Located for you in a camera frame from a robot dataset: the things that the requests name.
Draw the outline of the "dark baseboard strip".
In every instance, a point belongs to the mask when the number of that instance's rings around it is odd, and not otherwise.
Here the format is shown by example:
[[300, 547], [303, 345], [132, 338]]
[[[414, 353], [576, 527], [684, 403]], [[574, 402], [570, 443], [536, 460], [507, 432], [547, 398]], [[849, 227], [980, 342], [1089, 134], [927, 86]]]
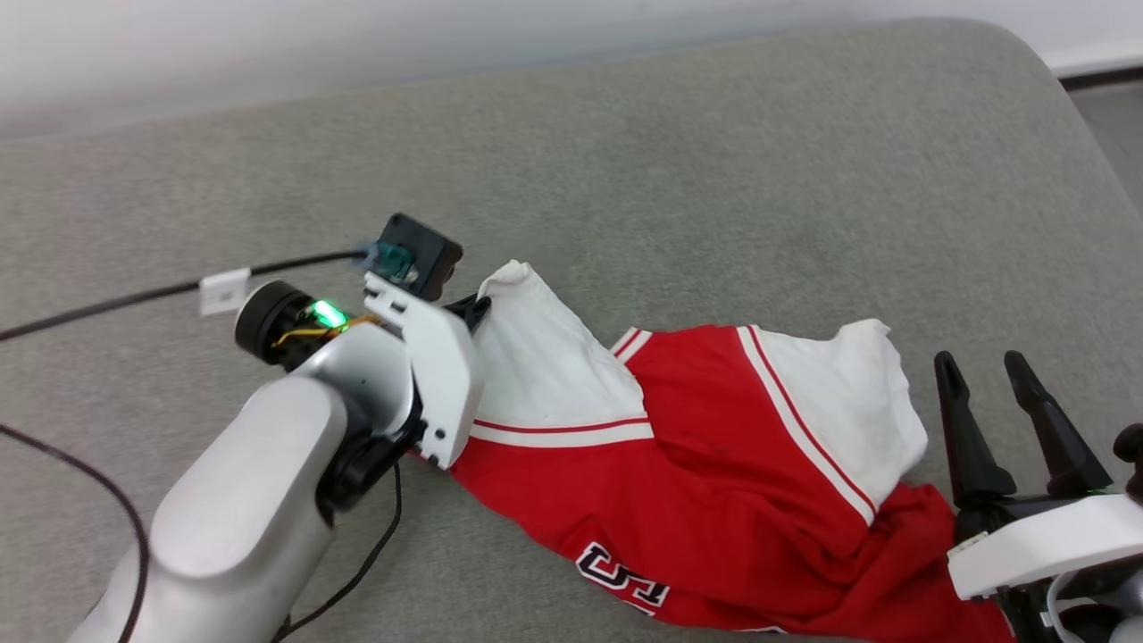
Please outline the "dark baseboard strip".
[[1061, 77], [1058, 81], [1064, 90], [1069, 93], [1118, 85], [1134, 85], [1134, 82], [1143, 82], [1143, 65], [1134, 66], [1134, 69], [1084, 73], [1078, 74], [1078, 77]]

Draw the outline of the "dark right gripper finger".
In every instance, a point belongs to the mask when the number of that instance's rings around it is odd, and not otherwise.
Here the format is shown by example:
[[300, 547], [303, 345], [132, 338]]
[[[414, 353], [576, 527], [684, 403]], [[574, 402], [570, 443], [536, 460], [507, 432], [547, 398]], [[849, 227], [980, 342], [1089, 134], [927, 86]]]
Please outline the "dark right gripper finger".
[[1101, 493], [1112, 477], [1074, 427], [1063, 408], [1044, 387], [1024, 354], [1005, 353], [1005, 373], [1014, 397], [1029, 416], [1049, 473], [1046, 492], [1052, 497]]
[[996, 463], [972, 412], [972, 391], [956, 357], [948, 351], [935, 355], [935, 379], [956, 508], [969, 509], [1015, 493], [1015, 480]]

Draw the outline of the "red and white jersey shirt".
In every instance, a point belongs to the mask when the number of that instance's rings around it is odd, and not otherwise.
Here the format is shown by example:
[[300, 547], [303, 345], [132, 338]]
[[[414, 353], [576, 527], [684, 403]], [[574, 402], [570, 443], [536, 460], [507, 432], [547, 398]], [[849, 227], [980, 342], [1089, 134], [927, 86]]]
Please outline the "red and white jersey shirt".
[[478, 296], [487, 383], [454, 480], [661, 622], [1015, 643], [948, 577], [954, 513], [889, 325], [632, 329], [604, 347], [526, 262]]

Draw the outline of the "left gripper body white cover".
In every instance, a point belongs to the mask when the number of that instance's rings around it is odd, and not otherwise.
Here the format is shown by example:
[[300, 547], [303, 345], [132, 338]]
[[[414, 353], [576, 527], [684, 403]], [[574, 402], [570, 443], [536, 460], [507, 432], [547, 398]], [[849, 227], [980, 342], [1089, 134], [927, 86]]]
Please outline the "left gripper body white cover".
[[363, 314], [277, 280], [254, 289], [234, 321], [237, 345], [294, 376], [323, 381], [363, 412], [371, 435], [397, 440], [409, 420], [421, 459], [459, 459], [483, 392], [469, 325], [451, 311], [368, 273]]

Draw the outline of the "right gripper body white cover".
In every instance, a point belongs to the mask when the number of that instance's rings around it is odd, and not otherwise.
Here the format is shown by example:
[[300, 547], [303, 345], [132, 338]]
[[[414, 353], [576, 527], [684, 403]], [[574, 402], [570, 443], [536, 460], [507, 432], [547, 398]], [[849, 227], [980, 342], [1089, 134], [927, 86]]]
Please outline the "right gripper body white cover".
[[996, 602], [1015, 643], [1143, 643], [1143, 505], [1095, 495], [948, 550], [964, 601]]

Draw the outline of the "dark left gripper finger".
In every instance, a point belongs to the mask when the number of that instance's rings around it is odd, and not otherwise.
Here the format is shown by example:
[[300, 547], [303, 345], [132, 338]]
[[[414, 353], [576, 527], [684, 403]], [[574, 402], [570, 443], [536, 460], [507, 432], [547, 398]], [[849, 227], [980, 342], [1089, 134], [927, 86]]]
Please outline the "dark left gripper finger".
[[467, 296], [461, 300], [445, 305], [443, 310], [449, 311], [454, 316], [467, 327], [471, 335], [478, 332], [478, 328], [483, 323], [487, 313], [491, 310], [491, 298], [488, 296]]

